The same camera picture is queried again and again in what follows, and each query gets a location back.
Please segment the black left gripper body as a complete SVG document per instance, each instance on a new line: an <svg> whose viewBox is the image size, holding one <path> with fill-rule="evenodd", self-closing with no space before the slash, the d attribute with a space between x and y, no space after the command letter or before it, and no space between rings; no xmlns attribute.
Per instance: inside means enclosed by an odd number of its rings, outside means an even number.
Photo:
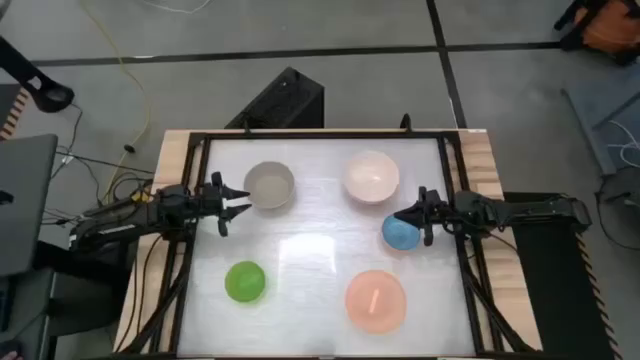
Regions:
<svg viewBox="0 0 640 360"><path fill-rule="evenodd" d="M215 216L217 218L218 232L222 237L228 235L229 213L225 207L227 193L228 190L223 183L221 173L214 172L211 175L210 182L201 186L198 200L199 215Z"/></svg>

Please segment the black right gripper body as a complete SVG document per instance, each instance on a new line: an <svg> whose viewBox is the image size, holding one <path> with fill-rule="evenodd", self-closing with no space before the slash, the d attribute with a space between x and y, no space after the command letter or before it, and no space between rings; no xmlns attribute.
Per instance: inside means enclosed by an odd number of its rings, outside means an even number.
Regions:
<svg viewBox="0 0 640 360"><path fill-rule="evenodd" d="M424 232L424 245L432 246L434 242L433 225L439 225L443 231L450 234L449 216L451 215L450 204L443 201L436 190L427 190L424 186L419 187L419 208L423 224L420 228Z"/></svg>

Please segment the grey bowl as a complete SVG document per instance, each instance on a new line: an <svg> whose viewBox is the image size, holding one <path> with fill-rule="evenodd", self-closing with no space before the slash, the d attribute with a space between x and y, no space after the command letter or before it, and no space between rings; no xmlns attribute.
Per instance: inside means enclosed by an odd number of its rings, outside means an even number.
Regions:
<svg viewBox="0 0 640 360"><path fill-rule="evenodd" d="M260 209L275 209L286 204L293 195L295 178L283 163L261 162L252 167L244 178L244 190L250 202Z"/></svg>

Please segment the orange bowl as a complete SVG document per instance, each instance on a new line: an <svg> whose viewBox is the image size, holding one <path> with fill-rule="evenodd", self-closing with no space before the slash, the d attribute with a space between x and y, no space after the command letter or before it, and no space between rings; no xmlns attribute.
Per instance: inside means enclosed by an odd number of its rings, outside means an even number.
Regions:
<svg viewBox="0 0 640 360"><path fill-rule="evenodd" d="M345 293L350 321L370 334L386 334L399 328L407 314L403 286L391 273L369 270L356 275Z"/></svg>

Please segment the blue bowl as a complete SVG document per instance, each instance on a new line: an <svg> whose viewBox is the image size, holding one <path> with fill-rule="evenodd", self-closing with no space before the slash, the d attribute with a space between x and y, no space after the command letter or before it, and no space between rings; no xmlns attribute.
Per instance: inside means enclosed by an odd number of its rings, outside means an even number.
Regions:
<svg viewBox="0 0 640 360"><path fill-rule="evenodd" d="M387 245L400 251L414 249L421 239L418 228L394 216L385 218L382 224L382 236Z"/></svg>

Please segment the pink bowl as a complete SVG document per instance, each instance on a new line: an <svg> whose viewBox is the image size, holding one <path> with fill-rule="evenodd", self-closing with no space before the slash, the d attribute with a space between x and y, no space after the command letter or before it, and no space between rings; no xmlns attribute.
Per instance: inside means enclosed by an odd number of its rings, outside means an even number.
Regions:
<svg viewBox="0 0 640 360"><path fill-rule="evenodd" d="M378 204L391 198L400 183L400 172L387 154L367 150L355 154L346 164L343 186L354 199Z"/></svg>

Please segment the green bowl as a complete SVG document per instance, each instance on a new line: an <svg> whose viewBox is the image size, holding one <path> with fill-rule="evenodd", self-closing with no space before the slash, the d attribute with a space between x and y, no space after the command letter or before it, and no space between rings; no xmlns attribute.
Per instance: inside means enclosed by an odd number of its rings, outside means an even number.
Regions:
<svg viewBox="0 0 640 360"><path fill-rule="evenodd" d="M266 287L264 270L253 261L234 264L226 273L225 290L234 301L248 303L257 300Z"/></svg>

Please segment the black computer tower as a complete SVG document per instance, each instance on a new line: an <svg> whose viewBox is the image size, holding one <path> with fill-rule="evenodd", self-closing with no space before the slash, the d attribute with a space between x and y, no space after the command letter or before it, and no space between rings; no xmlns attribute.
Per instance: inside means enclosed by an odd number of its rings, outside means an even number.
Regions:
<svg viewBox="0 0 640 360"><path fill-rule="evenodd" d="M287 67L226 126L226 129L325 127L325 88Z"/></svg>

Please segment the grey laptop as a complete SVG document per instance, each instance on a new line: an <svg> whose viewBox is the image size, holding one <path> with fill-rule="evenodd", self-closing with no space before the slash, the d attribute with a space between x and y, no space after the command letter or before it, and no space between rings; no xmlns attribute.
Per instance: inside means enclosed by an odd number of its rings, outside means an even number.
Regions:
<svg viewBox="0 0 640 360"><path fill-rule="evenodd" d="M34 258L58 137L0 142L0 277L28 271Z"/></svg>

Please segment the blue-grey floor mat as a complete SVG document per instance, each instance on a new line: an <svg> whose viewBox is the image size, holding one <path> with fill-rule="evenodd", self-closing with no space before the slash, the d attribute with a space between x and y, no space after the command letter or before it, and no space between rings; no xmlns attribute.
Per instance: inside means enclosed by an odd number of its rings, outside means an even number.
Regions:
<svg viewBox="0 0 640 360"><path fill-rule="evenodd" d="M571 80L563 92L603 174L640 168L640 63Z"/></svg>

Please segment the orange and black bag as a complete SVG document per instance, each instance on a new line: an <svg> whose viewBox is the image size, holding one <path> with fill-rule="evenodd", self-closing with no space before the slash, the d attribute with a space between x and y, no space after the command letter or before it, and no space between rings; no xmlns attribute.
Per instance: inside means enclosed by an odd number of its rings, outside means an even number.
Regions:
<svg viewBox="0 0 640 360"><path fill-rule="evenodd" d="M640 56L640 0L573 0L554 23L571 29L559 40L565 51L588 49L626 66Z"/></svg>

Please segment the black metal table frame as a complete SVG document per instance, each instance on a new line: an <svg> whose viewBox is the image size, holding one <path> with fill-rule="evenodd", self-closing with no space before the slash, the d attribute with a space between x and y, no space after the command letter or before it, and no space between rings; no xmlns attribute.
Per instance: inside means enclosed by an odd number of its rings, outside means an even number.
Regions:
<svg viewBox="0 0 640 360"><path fill-rule="evenodd" d="M379 151L399 168L394 195L378 204L354 200L343 186L347 162L357 153ZM488 331L486 318L470 315L463 285L464 245L442 229L432 246L396 251L382 238L391 213L413 204L420 186L447 195L452 188L448 150L434 133L354 131L209 133L192 143L186 130L166 133L156 161L154 184L164 187L220 172L231 188L265 161L293 173L290 200L278 208L251 208L236 217L222 237L217 222L197 224L195 244L170 256L155 236L140 241L138 279L131 287L143 300L127 310L150 315L164 270L187 271L183 295L170 306L159 349L180 356L472 356ZM225 276L236 263L253 261L266 275L262 295L232 300ZM386 334L370 334L348 318L345 293L361 272L382 270L404 288L404 323Z"/></svg>

